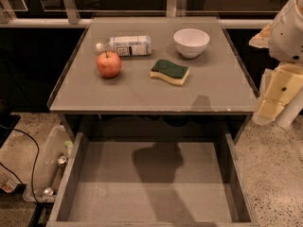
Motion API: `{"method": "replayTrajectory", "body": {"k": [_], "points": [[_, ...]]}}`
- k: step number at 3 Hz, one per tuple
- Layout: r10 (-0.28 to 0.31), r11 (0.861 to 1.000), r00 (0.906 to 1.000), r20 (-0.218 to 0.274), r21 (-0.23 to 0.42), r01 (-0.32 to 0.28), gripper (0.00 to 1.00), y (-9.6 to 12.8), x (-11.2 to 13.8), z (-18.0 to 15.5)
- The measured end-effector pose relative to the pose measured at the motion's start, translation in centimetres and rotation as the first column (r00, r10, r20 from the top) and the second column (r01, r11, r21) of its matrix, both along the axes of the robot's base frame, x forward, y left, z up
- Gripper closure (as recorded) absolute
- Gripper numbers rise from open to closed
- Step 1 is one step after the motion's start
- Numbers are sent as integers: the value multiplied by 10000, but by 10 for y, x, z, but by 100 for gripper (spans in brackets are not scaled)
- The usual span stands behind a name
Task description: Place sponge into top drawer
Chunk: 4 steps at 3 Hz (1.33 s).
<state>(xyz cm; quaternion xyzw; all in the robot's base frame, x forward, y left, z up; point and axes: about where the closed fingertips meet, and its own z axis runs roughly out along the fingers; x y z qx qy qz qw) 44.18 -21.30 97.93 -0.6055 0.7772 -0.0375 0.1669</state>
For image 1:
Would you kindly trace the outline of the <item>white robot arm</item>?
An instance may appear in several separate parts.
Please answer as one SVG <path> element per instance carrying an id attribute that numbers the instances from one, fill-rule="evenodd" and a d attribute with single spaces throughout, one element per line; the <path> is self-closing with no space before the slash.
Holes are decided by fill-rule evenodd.
<path id="1" fill-rule="evenodd" d="M 252 120 L 258 125 L 277 122 L 286 128 L 302 110 L 303 88 L 303 0 L 289 0 L 249 44 L 267 48 L 278 60 L 274 70 L 266 69 Z"/>

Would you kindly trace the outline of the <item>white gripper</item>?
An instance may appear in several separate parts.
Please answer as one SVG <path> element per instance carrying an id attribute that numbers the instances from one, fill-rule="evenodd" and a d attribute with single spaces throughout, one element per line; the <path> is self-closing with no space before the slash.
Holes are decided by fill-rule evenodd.
<path id="1" fill-rule="evenodd" d="M 268 48 L 271 24 L 265 26 L 252 37 L 249 45 L 256 48 Z M 257 125 L 268 125 L 284 110 L 284 106 L 296 96 L 303 87 L 303 66 L 301 64 L 281 62 L 272 73 L 264 98 L 259 97 L 252 116 Z"/>

